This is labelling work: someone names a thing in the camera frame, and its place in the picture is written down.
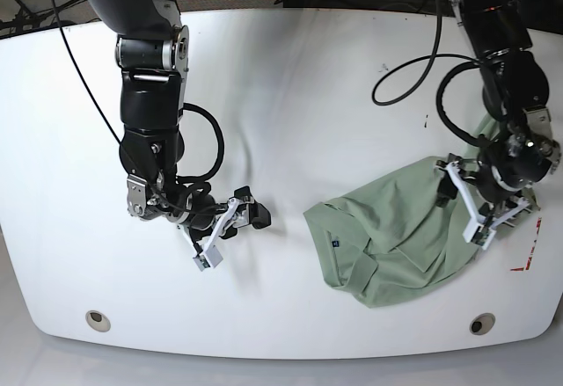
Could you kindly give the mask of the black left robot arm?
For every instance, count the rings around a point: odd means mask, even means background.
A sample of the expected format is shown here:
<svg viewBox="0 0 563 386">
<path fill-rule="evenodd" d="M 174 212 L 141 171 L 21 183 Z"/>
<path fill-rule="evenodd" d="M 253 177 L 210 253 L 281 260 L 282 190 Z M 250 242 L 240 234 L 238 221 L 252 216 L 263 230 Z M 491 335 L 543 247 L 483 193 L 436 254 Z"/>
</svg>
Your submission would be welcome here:
<svg viewBox="0 0 563 386">
<path fill-rule="evenodd" d="M 547 107 L 550 94 L 544 71 L 531 53 L 532 41 L 516 0 L 450 0 L 464 28 L 473 59 L 457 65 L 441 81 L 436 110 L 445 127 L 477 149 L 476 168 L 466 160 L 443 165 L 446 178 L 461 194 L 470 221 L 468 238 L 478 242 L 532 203 L 525 191 L 558 169 L 562 158 Z M 471 135 L 447 116 L 443 94 L 457 75 L 478 69 L 487 114 L 497 122 L 493 138 Z"/>
</svg>

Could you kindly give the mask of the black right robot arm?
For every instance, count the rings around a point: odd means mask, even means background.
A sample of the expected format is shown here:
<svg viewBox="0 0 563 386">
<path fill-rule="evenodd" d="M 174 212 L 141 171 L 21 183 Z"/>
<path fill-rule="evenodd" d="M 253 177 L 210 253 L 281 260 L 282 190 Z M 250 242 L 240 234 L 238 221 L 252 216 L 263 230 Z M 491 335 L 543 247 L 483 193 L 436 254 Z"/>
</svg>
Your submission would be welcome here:
<svg viewBox="0 0 563 386">
<path fill-rule="evenodd" d="M 211 113 L 185 101 L 189 31 L 177 0 L 88 0 L 117 35 L 121 70 L 120 116 L 124 136 L 119 156 L 131 182 L 128 210 L 150 221 L 165 217 L 194 240 L 211 235 L 228 206 L 211 196 L 209 180 L 224 159 L 223 132 Z M 185 144 L 180 120 L 198 113 L 215 134 L 216 159 L 201 175 L 180 176 Z"/>
</svg>

